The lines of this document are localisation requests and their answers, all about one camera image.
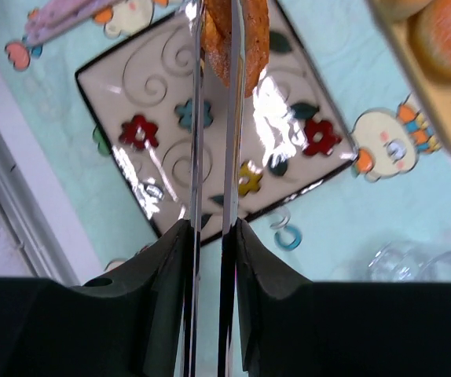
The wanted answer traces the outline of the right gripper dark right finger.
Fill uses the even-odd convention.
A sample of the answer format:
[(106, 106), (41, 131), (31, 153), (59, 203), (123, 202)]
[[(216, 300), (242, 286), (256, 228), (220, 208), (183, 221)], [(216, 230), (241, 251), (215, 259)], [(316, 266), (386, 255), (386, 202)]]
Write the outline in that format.
[(236, 223), (236, 286), (243, 369), (250, 376), (315, 376), (311, 282), (245, 220)]

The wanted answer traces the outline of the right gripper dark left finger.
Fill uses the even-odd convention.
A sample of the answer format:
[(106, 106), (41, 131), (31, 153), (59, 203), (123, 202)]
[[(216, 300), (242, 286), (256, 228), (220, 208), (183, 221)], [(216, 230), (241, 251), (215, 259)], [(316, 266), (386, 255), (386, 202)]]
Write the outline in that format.
[(189, 221), (177, 221), (121, 266), (71, 288), (79, 337), (70, 376), (172, 376)]

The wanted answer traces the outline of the small brown bread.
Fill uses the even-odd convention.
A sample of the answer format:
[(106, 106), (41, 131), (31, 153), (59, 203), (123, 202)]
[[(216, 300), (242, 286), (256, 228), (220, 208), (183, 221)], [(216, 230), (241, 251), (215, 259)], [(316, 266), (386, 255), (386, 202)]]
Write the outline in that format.
[[(214, 73), (225, 86), (229, 85), (229, 63), (232, 34), (232, 10), (230, 1), (206, 0), (205, 27), (201, 35), (201, 46), (205, 50)], [(259, 82), (261, 71), (269, 62), (270, 19), (267, 1), (247, 0), (245, 43), (246, 78), (244, 96), (252, 95)]]

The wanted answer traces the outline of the metal tongs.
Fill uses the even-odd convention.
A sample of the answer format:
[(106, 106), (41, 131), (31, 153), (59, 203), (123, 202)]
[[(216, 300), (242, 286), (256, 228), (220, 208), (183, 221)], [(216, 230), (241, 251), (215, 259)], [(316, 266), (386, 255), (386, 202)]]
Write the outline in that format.
[[(233, 1), (232, 38), (229, 64), (229, 102), (227, 112), (224, 207), (222, 213), (222, 261), (218, 330), (218, 375), (233, 373), (233, 308), (236, 281), (235, 231), (238, 220), (239, 157), (243, 126), (246, 77), (247, 9), (242, 1)], [(195, 46), (192, 92), (192, 147), (190, 152), (189, 219), (193, 230), (192, 265), (186, 281), (184, 315), (183, 376), (196, 374), (197, 304), (200, 282), (200, 236), (203, 191), (204, 150), (204, 52), (201, 34), (205, 27), (205, 5), (194, 1), (191, 6), (191, 32)]]

